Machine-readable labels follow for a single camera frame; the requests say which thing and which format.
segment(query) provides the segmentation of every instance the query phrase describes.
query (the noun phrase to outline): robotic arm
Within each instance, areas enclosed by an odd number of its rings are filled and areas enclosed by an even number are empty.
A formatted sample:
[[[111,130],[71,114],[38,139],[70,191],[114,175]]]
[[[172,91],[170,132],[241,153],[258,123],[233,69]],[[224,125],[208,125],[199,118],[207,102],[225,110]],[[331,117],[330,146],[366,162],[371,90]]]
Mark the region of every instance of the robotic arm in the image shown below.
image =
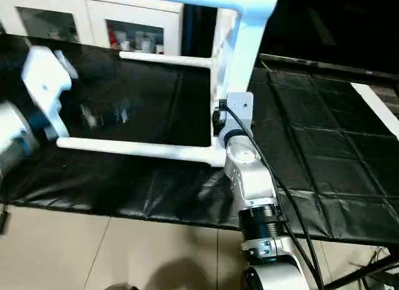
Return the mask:
[[[0,188],[4,177],[39,148],[36,132],[48,140],[68,136],[59,117],[59,95],[69,90],[75,70],[62,55],[47,47],[32,47],[24,64],[22,79],[36,106],[33,114],[23,114],[10,102],[0,104]],[[0,211],[0,234],[4,233],[8,212]]]
[[[244,118],[249,130],[252,100],[251,93],[228,94],[221,110],[226,104]],[[284,229],[272,174],[231,114],[220,137],[226,144],[224,172],[232,183],[243,234],[241,249],[249,264],[243,274],[243,289],[308,290],[294,243]]]

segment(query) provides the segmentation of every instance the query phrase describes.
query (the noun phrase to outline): black tablecloth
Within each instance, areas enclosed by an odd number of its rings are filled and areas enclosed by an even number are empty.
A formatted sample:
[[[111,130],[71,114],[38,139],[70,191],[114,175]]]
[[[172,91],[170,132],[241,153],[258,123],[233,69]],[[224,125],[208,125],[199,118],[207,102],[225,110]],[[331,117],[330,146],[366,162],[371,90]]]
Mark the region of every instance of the black tablecloth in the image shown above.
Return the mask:
[[[62,108],[71,136],[209,145],[209,72],[120,60],[113,51],[31,39],[62,49],[80,79]],[[0,96],[21,109],[27,47],[0,37]],[[349,83],[256,69],[254,134],[290,189],[311,235],[327,241],[399,243],[399,143]],[[91,131],[76,103],[108,110],[128,102],[130,120]],[[19,206],[236,229],[223,169],[206,164],[42,148],[5,179],[1,197]],[[299,223],[280,191],[294,231]]]

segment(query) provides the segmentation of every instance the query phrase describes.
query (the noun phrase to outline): white robot part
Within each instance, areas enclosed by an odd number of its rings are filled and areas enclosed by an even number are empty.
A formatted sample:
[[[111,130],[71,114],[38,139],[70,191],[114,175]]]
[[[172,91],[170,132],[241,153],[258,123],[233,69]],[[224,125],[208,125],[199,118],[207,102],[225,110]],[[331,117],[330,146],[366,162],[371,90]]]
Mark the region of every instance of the white robot part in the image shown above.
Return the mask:
[[[74,66],[70,64],[69,60],[65,57],[61,50],[54,51],[55,56],[57,56],[58,60],[64,66],[65,70],[67,70],[68,74],[72,79],[78,79],[79,75],[75,70]]]
[[[224,172],[232,181],[238,210],[277,204],[272,176],[247,136],[230,138]]]
[[[68,130],[59,116],[62,91],[70,90],[69,72],[48,47],[31,47],[26,58],[22,79],[33,100],[49,120],[53,131],[47,130],[49,138],[67,137]]]
[[[309,290],[304,276],[291,263],[254,266],[263,290]]]
[[[93,152],[204,162],[212,167],[222,167],[226,159],[226,151],[220,146],[189,147],[75,137],[60,137],[57,139],[57,146]]]
[[[0,127],[0,154],[18,138],[26,144],[28,151],[39,146],[22,113],[9,102],[0,104]]]

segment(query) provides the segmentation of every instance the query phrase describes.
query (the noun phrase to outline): tile floor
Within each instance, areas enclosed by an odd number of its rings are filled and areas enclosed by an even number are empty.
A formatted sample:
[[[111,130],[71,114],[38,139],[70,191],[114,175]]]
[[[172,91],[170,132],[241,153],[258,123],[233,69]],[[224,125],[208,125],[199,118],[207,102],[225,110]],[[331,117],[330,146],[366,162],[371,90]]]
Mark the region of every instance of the tile floor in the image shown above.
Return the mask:
[[[238,232],[30,208],[10,212],[0,239],[0,289],[104,290],[129,282],[140,290],[239,290]],[[325,283],[367,263],[374,249],[314,245]]]

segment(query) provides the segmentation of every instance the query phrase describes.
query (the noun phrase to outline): white cabinet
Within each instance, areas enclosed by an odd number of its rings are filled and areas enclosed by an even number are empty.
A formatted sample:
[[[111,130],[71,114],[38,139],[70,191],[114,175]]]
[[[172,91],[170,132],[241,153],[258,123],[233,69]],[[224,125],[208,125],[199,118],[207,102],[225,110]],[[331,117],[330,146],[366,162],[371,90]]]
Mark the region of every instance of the white cabinet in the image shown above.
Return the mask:
[[[84,0],[0,0],[0,21],[8,34],[62,38],[76,33],[76,41],[94,45]]]
[[[97,46],[109,48],[108,31],[122,31],[122,37],[127,38],[133,47],[137,39],[135,34],[141,31],[142,36],[152,44],[151,53],[155,51],[156,44],[161,44],[165,55],[180,55],[180,14],[92,0],[87,1],[87,7]],[[142,51],[144,48],[141,46],[139,43],[135,47]]]
[[[174,56],[180,55],[182,16],[183,4],[159,0],[0,0],[8,34],[114,49],[124,41],[131,51],[155,52],[160,45]]]

